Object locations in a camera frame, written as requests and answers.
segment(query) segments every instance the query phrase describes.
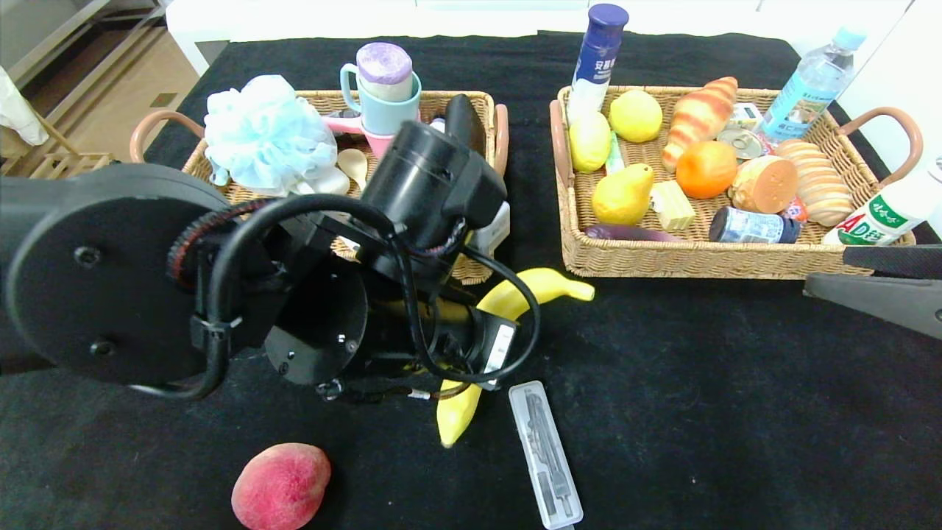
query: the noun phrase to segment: mug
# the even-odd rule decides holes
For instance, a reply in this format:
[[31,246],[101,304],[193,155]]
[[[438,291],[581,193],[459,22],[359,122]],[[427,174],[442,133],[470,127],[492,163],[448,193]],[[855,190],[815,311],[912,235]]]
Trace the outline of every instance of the mug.
[[393,138],[396,137],[396,135],[392,134],[377,135],[367,131],[365,127],[363,127],[362,117],[340,118],[321,116],[321,118],[323,118],[324,124],[327,125],[332,132],[362,134],[366,136],[366,143],[369,143],[369,147],[373,151],[373,156],[379,160],[382,160],[382,156],[385,155],[389,144],[392,143]]
[[400,102],[383,101],[367,91],[360,90],[360,102],[357,103],[350,94],[350,74],[358,74],[355,64],[347,63],[340,68],[340,91],[343,92],[347,106],[360,112],[365,133],[378,136],[394,135],[399,131],[402,122],[418,119],[422,82],[415,72],[412,72],[413,96]]

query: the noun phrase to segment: lemon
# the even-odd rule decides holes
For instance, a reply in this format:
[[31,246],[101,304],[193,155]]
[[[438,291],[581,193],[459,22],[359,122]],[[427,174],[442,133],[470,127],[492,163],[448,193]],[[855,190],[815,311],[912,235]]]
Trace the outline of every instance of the lemon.
[[600,223],[638,224],[651,203],[654,169],[631,164],[595,185],[592,209]]
[[611,128],[627,141],[651,141],[658,137],[664,112],[646,91],[627,91],[609,106]]
[[611,129],[601,112],[586,112],[569,125],[573,169],[591,173],[605,164],[611,151]]

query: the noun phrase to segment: spoon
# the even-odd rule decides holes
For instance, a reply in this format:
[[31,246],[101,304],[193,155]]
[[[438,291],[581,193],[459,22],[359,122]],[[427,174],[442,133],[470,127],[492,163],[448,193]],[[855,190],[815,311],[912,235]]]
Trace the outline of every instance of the spoon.
[[337,166],[360,187],[360,193],[366,188],[366,155],[359,149],[344,149],[337,153]]

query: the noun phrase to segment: can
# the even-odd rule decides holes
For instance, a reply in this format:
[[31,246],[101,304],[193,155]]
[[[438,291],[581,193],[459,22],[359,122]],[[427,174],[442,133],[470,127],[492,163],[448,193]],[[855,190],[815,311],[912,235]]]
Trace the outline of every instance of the can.
[[802,224],[771,213],[720,208],[709,226],[709,240],[719,243],[793,243]]
[[726,129],[716,137],[716,140],[731,145],[736,150],[739,163],[768,154],[762,145],[762,140],[746,129]]

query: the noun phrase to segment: black tablecloth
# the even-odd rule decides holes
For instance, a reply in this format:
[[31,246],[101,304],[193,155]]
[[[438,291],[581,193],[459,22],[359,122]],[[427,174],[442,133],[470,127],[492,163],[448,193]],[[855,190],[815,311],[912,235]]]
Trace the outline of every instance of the black tablecloth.
[[[428,90],[482,90],[511,115],[516,270],[562,269],[547,105],[579,35],[401,39]],[[365,41],[234,43],[181,110],[282,74],[335,89]],[[782,41],[626,35],[613,83],[780,88]],[[858,138],[875,172],[885,167]],[[169,126],[148,151],[182,167],[195,139]],[[799,282],[591,279],[589,304],[544,307],[542,380],[576,478],[578,528],[942,527],[938,343],[839,306]],[[334,465],[311,528],[539,528],[506,392],[486,394],[451,450],[434,407],[321,403],[260,356],[197,403],[48,372],[0,379],[0,526],[237,528],[229,495],[269,445],[314,443]]]

